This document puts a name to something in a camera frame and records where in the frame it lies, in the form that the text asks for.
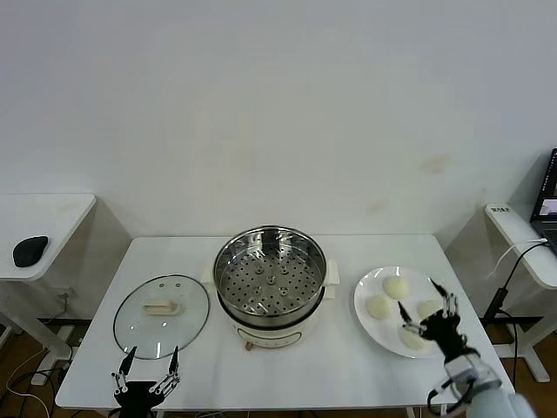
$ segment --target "computer mouse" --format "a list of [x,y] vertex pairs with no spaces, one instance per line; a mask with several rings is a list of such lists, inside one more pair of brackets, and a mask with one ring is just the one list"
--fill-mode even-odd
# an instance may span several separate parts
[[14,247],[14,263],[18,267],[29,267],[36,264],[41,257],[49,238],[45,236],[24,239]]

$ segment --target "laptop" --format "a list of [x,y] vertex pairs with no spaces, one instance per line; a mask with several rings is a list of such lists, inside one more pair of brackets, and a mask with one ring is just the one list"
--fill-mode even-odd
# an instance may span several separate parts
[[551,152],[530,223],[557,254],[557,148]]

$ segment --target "pot handle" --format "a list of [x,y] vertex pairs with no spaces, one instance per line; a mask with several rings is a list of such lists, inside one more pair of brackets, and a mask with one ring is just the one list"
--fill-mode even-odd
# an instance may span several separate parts
[[207,291],[215,290],[215,283],[212,280],[212,266],[207,266],[201,275],[201,284]]
[[334,299],[334,287],[340,283],[339,265],[335,260],[327,261],[327,275],[323,280],[325,299]]

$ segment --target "white table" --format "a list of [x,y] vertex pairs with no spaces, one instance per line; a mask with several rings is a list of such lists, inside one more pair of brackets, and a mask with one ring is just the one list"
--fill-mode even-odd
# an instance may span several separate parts
[[[339,263],[334,300],[324,300],[317,323],[305,339],[277,350],[245,351],[211,292],[205,328],[179,354],[181,382],[158,409],[255,410],[386,408],[423,405],[428,392],[446,376],[443,359],[411,360],[375,344],[353,311],[358,280],[377,266],[401,264],[430,274],[460,300],[461,329],[513,391],[473,308],[437,240],[432,235],[316,236]],[[139,238],[131,243],[97,310],[76,359],[58,391],[63,408],[112,409],[111,372],[123,353],[112,322],[126,295],[145,281],[180,273],[200,279],[227,238]],[[169,358],[135,360],[130,380],[156,380]],[[454,402],[445,393],[439,403]]]
[[[513,246],[540,237],[527,220],[528,208],[529,206],[526,205],[511,207],[508,204],[491,204],[486,206],[486,214],[509,245]],[[520,255],[532,245],[533,243],[525,243],[517,246],[514,251]],[[536,248],[522,258],[522,263],[538,285],[550,290],[557,288],[557,257],[549,248]],[[509,306],[514,302],[515,300],[510,298],[506,300],[506,304]],[[520,326],[517,326],[519,357],[524,358],[535,380],[539,382],[548,382],[549,374],[534,351],[534,345],[555,329],[557,329],[557,311],[545,316],[525,333]],[[495,350],[500,358],[514,357],[514,344],[498,344],[495,346]]]
[[[0,195],[0,282],[40,279],[95,201],[92,194]],[[17,267],[12,255],[14,246],[23,239],[39,235],[49,238],[43,257],[33,266]],[[0,289],[0,314],[48,348],[49,353],[39,369],[53,368],[56,361],[71,357],[71,348],[65,341],[73,327],[62,327],[58,335],[52,333],[32,313],[25,312],[5,287]],[[45,380],[45,376],[37,374],[31,382],[42,385]]]

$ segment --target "stainless steel steamer basket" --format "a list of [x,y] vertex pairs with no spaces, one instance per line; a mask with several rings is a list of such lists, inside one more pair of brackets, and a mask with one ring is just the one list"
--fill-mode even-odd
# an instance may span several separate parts
[[213,279],[225,311],[248,327],[280,329],[323,299],[325,255],[309,236],[282,226],[240,233],[218,253]]

